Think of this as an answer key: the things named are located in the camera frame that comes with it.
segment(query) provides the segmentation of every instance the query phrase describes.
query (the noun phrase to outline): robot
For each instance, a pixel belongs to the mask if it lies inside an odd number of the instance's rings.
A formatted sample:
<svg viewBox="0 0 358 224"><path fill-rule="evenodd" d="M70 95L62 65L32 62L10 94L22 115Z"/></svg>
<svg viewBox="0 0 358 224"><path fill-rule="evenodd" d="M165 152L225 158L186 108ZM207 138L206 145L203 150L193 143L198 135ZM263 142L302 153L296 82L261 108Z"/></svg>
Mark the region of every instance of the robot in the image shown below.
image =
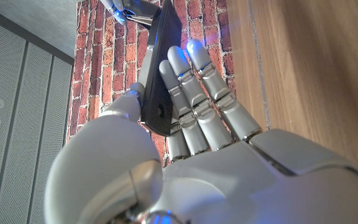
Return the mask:
<svg viewBox="0 0 358 224"><path fill-rule="evenodd" d="M125 23L133 1L103 3ZM162 169L137 123L145 86L134 83L55 159L47 223L358 223L358 168L296 134L262 132L203 44L190 40L186 50L211 100L170 47L159 72L174 107L172 164Z"/></svg>

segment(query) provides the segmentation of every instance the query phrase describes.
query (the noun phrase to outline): metal joint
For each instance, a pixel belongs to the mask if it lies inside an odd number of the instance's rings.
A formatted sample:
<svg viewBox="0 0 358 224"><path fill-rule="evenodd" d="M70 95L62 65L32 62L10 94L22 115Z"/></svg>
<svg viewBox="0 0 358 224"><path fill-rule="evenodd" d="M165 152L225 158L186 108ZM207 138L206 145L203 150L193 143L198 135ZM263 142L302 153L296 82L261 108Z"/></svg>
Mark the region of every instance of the metal joint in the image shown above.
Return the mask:
<svg viewBox="0 0 358 224"><path fill-rule="evenodd" d="M187 113L179 118L180 125L186 126L195 120L193 113Z"/></svg>
<svg viewBox="0 0 358 224"><path fill-rule="evenodd" d="M205 99L200 104L194 107L193 112L194 115L197 117L204 116L211 112L213 109L212 103L209 100Z"/></svg>
<svg viewBox="0 0 358 224"><path fill-rule="evenodd" d="M185 83L188 80L190 80L192 78L192 76L193 76L193 72L191 70L189 70L189 71L185 72L184 74L180 75L178 77L178 80L181 83Z"/></svg>
<svg viewBox="0 0 358 224"><path fill-rule="evenodd" d="M198 71L198 74L203 78L207 77L208 75L212 74L212 72L215 70L214 63L210 63L209 65L202 68L200 71Z"/></svg>
<svg viewBox="0 0 358 224"><path fill-rule="evenodd" d="M168 90L168 92L171 96L177 96L180 94L181 88L180 88L180 86L175 86L172 89Z"/></svg>
<svg viewBox="0 0 358 224"><path fill-rule="evenodd" d="M216 101L216 106L218 106L219 110L223 110L224 108L227 108L229 105L236 102L236 96L234 96L234 93L228 93L224 95L224 97L220 98Z"/></svg>
<svg viewBox="0 0 358 224"><path fill-rule="evenodd" d="M171 134L173 134L179 130L181 130L181 126L180 126L179 122L175 122L175 123L171 124Z"/></svg>

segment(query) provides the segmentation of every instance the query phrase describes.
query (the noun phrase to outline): red brick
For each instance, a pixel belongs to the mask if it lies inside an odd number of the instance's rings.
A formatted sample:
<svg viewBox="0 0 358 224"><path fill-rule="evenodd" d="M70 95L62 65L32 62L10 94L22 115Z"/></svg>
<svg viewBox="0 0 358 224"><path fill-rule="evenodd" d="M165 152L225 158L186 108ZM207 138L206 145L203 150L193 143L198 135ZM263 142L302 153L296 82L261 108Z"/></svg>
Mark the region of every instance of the red brick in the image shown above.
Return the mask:
<svg viewBox="0 0 358 224"><path fill-rule="evenodd" d="M94 35L93 37L94 44L99 45L103 43L103 30L96 30L93 35Z"/></svg>
<svg viewBox="0 0 358 224"><path fill-rule="evenodd" d="M216 24L216 9L214 1L203 1L204 26Z"/></svg>
<svg viewBox="0 0 358 224"><path fill-rule="evenodd" d="M227 78L226 80L227 85L229 86L230 90L236 94L236 83L234 81L234 77Z"/></svg>
<svg viewBox="0 0 358 224"><path fill-rule="evenodd" d="M116 32L116 38L121 38L125 34L125 27L118 22L114 23L114 31Z"/></svg>
<svg viewBox="0 0 358 224"><path fill-rule="evenodd" d="M131 44L126 46L126 61L131 62L136 59L136 45Z"/></svg>
<svg viewBox="0 0 358 224"><path fill-rule="evenodd" d="M229 17L227 12L222 12L218 15L219 25L221 26L221 44L222 50L227 52L231 50Z"/></svg>
<svg viewBox="0 0 358 224"><path fill-rule="evenodd" d="M94 9L96 7L97 3L98 3L98 0L91 0L91 9Z"/></svg>
<svg viewBox="0 0 358 224"><path fill-rule="evenodd" d="M190 39L203 40L203 28L198 19L190 21Z"/></svg>
<svg viewBox="0 0 358 224"><path fill-rule="evenodd" d="M84 72L83 85L81 90L81 105L86 105L88 103L88 95L90 90L90 69L86 68Z"/></svg>
<svg viewBox="0 0 358 224"><path fill-rule="evenodd" d="M94 30L94 24L91 24L89 26L89 31L88 31L88 41L86 43L86 52L89 52L92 49L93 30Z"/></svg>
<svg viewBox="0 0 358 224"><path fill-rule="evenodd" d="M173 5L180 19L181 28L185 29L187 26L186 0L175 0Z"/></svg>
<svg viewBox="0 0 358 224"><path fill-rule="evenodd" d="M78 34L77 36L77 48L84 48L86 45L86 34Z"/></svg>
<svg viewBox="0 0 358 224"><path fill-rule="evenodd" d="M226 69L226 75L234 74L234 67L233 67L233 57L232 53L226 54L223 56L223 65Z"/></svg>
<svg viewBox="0 0 358 224"><path fill-rule="evenodd" d="M165 154L165 138L159 134L152 133L152 139L155 144L155 147L158 150L158 154L160 154L161 162L163 163L163 158Z"/></svg>
<svg viewBox="0 0 358 224"><path fill-rule="evenodd" d="M129 62L126 69L125 89L128 89L136 78L135 62Z"/></svg>
<svg viewBox="0 0 358 224"><path fill-rule="evenodd" d="M82 87L82 82L73 84L73 97L74 98L81 96L81 87Z"/></svg>
<svg viewBox="0 0 358 224"><path fill-rule="evenodd" d="M219 31L216 26L205 28L206 45L219 44Z"/></svg>
<svg viewBox="0 0 358 224"><path fill-rule="evenodd" d="M112 14L107 9L105 10L104 13L106 14L106 19L112 16Z"/></svg>
<svg viewBox="0 0 358 224"><path fill-rule="evenodd" d="M91 66L92 61L92 52L88 52L85 57L85 68L89 68Z"/></svg>
<svg viewBox="0 0 358 224"><path fill-rule="evenodd" d="M120 73L112 78L112 90L121 91L124 89L124 74Z"/></svg>
<svg viewBox="0 0 358 224"><path fill-rule="evenodd" d="M187 42L188 42L187 32L184 31L184 32L181 33L181 39L180 39L180 48L182 50L184 50L186 48Z"/></svg>
<svg viewBox="0 0 358 224"><path fill-rule="evenodd" d="M137 30L142 31L142 30L146 30L146 28L140 24L137 24Z"/></svg>
<svg viewBox="0 0 358 224"><path fill-rule="evenodd" d="M122 95L122 93L114 93L112 96L112 100L116 100L117 98L119 98Z"/></svg>
<svg viewBox="0 0 358 224"><path fill-rule="evenodd" d="M199 0L191 0L188 5L190 19L195 19L201 15Z"/></svg>
<svg viewBox="0 0 358 224"><path fill-rule="evenodd" d="M93 47L91 77L100 78L102 69L102 45Z"/></svg>
<svg viewBox="0 0 358 224"><path fill-rule="evenodd" d="M124 39L116 39L114 44L114 71L124 71Z"/></svg>
<svg viewBox="0 0 358 224"><path fill-rule="evenodd" d="M189 63L189 65L192 66L189 55L187 54L187 51L185 50L185 51L183 51L183 53L185 54L185 58L186 58L187 62Z"/></svg>
<svg viewBox="0 0 358 224"><path fill-rule="evenodd" d="M105 10L105 8L104 8L103 4L98 4L96 6L96 20L94 22L94 27L97 29L103 28L104 10Z"/></svg>
<svg viewBox="0 0 358 224"><path fill-rule="evenodd" d="M111 102L112 66L103 68L102 102Z"/></svg>
<svg viewBox="0 0 358 224"><path fill-rule="evenodd" d="M219 50L219 47L213 47L208 50L209 56L211 56L212 62L215 64L216 69L222 73L222 57L221 57L221 51Z"/></svg>
<svg viewBox="0 0 358 224"><path fill-rule="evenodd" d="M96 20L96 9L93 9L89 17L89 24L94 24L95 20Z"/></svg>
<svg viewBox="0 0 358 224"><path fill-rule="evenodd" d="M80 99L73 100L73 107L71 112L70 134L74 135L77 132L78 113L80 112Z"/></svg>
<svg viewBox="0 0 358 224"><path fill-rule="evenodd" d="M78 113L78 124L86 123L86 114L88 113L88 109L81 107L80 112Z"/></svg>
<svg viewBox="0 0 358 224"><path fill-rule="evenodd" d="M82 7L80 12L79 34L85 34L88 31L88 8Z"/></svg>
<svg viewBox="0 0 358 224"><path fill-rule="evenodd" d="M147 38L148 32L142 31L139 33L137 38L137 67L140 68L142 66L143 58L146 55L147 50Z"/></svg>
<svg viewBox="0 0 358 224"><path fill-rule="evenodd" d="M82 71L84 69L84 57L85 50L78 49L75 54L74 81L80 81L82 79Z"/></svg>
<svg viewBox="0 0 358 224"><path fill-rule="evenodd" d="M103 65L111 65L111 64L112 64L112 49L104 50Z"/></svg>
<svg viewBox="0 0 358 224"><path fill-rule="evenodd" d="M132 21L128 21L127 25L127 44L134 44L136 42L136 23Z"/></svg>
<svg viewBox="0 0 358 224"><path fill-rule="evenodd" d="M226 0L216 0L218 9L227 9Z"/></svg>
<svg viewBox="0 0 358 224"><path fill-rule="evenodd" d="M100 78L91 78L91 95L98 96L100 93Z"/></svg>
<svg viewBox="0 0 358 224"><path fill-rule="evenodd" d="M98 96L91 96L89 99L89 120L95 119L99 116L100 98Z"/></svg>
<svg viewBox="0 0 358 224"><path fill-rule="evenodd" d="M104 32L104 47L112 47L114 45L114 18L106 19L106 31Z"/></svg>

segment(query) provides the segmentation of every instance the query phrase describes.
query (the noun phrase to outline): wooden surface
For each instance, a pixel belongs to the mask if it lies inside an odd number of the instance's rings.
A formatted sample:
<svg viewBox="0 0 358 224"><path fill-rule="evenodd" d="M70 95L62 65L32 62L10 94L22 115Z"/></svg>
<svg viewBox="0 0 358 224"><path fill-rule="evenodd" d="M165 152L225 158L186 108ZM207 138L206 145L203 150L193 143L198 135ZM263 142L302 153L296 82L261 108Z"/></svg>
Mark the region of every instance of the wooden surface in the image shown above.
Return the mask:
<svg viewBox="0 0 358 224"><path fill-rule="evenodd" d="M265 130L297 133L358 165L358 0L227 8L238 99Z"/></svg>

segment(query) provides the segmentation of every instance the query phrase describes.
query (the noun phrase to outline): blue light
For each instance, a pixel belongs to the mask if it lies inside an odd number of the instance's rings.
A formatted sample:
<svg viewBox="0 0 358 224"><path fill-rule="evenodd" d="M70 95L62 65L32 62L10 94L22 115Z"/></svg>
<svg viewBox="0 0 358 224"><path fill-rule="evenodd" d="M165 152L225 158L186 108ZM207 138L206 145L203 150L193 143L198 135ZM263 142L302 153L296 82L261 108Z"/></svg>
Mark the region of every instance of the blue light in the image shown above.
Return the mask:
<svg viewBox="0 0 358 224"><path fill-rule="evenodd" d="M159 216L155 217L154 224L158 224L158 220L160 219Z"/></svg>
<svg viewBox="0 0 358 224"><path fill-rule="evenodd" d="M164 217L164 219L162 220L162 224L169 224L171 223L171 219L169 217Z"/></svg>
<svg viewBox="0 0 358 224"><path fill-rule="evenodd" d="M187 46L187 51L188 51L190 54L193 53L193 47L194 47L193 44L191 44L190 46Z"/></svg>

